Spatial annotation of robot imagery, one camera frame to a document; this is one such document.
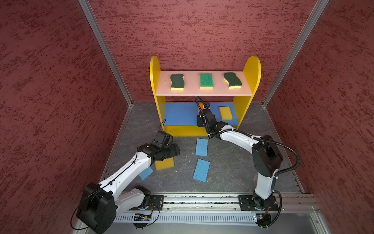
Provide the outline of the bright green rectangular sponge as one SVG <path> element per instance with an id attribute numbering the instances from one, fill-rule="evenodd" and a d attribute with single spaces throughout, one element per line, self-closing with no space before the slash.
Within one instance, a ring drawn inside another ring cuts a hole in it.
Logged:
<path id="1" fill-rule="evenodd" d="M 211 73 L 200 73 L 200 89 L 213 89 L 213 76 Z"/>

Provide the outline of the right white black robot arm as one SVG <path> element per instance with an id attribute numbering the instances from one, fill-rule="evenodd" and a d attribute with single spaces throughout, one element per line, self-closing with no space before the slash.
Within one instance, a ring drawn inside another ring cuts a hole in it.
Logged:
<path id="1" fill-rule="evenodd" d="M 257 210 L 266 210 L 270 206 L 276 176 L 283 161 L 276 144 L 269 135 L 256 136 L 235 129 L 226 122 L 218 122 L 205 103 L 195 101 L 199 109 L 197 124 L 203 127 L 210 139 L 228 141 L 247 150 L 253 159 L 258 173 L 257 185 L 253 192 L 253 206 Z"/>

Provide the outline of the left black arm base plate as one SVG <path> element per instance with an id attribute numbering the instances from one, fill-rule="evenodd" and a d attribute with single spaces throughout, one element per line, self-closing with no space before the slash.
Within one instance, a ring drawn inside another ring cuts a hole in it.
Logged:
<path id="1" fill-rule="evenodd" d="M 163 209 L 164 195 L 146 195 L 138 207 L 133 207 L 130 211 L 150 211 L 152 208 Z"/>

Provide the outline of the yellow sponge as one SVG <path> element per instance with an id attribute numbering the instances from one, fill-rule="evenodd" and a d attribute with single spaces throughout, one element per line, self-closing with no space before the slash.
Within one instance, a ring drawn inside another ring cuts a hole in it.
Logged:
<path id="1" fill-rule="evenodd" d="M 219 112 L 221 121 L 231 121 L 233 119 L 233 115 L 229 106 L 220 106 Z"/>
<path id="2" fill-rule="evenodd" d="M 173 158 L 165 159 L 163 161 L 155 161 L 155 169 L 157 171 L 161 171 L 161 170 L 164 170 L 164 169 L 169 169 L 169 168 L 172 168 L 172 167 L 174 167 L 174 159 Z"/>

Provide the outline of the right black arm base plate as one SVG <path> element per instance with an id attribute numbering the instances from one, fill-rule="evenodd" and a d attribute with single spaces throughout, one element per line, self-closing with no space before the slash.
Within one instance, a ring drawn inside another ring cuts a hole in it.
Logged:
<path id="1" fill-rule="evenodd" d="M 268 199 L 262 199 L 259 196 L 240 195 L 238 196 L 239 206 L 241 211 L 278 211 L 278 203 L 275 196 L 270 196 Z"/>

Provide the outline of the dark green wavy sponge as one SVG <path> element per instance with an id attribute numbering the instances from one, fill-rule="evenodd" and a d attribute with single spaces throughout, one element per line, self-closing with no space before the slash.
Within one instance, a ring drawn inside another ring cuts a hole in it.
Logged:
<path id="1" fill-rule="evenodd" d="M 241 80 L 233 72 L 224 73 L 224 80 L 229 89 L 240 89 L 242 87 Z"/>
<path id="2" fill-rule="evenodd" d="M 172 91 L 183 91 L 185 88 L 184 75 L 183 74 L 172 74 L 170 75 Z"/>

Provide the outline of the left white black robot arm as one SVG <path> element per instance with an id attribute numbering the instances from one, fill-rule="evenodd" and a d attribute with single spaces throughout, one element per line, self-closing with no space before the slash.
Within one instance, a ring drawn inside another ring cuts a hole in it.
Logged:
<path id="1" fill-rule="evenodd" d="M 122 168 L 100 183 L 89 183 L 82 193 L 79 205 L 74 213 L 96 234 L 109 229 L 119 211 L 127 211 L 144 204 L 146 190 L 134 188 L 122 194 L 125 188 L 155 161 L 171 159 L 180 155 L 176 143 L 166 147 L 143 144 L 137 148 L 134 156 Z"/>

